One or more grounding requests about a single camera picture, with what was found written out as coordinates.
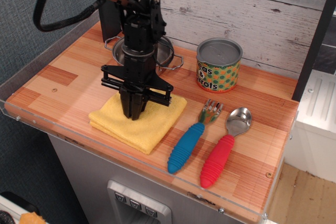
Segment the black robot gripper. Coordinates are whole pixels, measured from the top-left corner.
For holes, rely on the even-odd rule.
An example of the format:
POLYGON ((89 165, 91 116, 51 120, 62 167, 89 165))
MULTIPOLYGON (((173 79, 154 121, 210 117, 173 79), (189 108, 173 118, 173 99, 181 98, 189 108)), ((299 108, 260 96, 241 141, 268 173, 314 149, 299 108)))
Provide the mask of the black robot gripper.
POLYGON ((148 101, 170 105, 173 86, 156 73, 155 49, 134 51, 123 48, 122 50, 124 64, 102 66, 101 82, 103 86, 119 91, 124 115, 133 121, 137 120, 148 101))

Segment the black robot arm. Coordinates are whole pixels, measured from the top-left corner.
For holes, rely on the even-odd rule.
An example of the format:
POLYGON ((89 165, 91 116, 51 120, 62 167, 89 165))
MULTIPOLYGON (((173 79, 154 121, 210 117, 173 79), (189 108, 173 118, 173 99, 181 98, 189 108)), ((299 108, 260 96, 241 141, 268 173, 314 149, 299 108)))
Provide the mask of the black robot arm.
POLYGON ((124 63, 102 66, 102 85, 119 91, 123 113, 137 120, 148 101, 168 106, 173 86, 156 73, 157 44, 166 22, 160 0, 108 0, 119 10, 124 63))

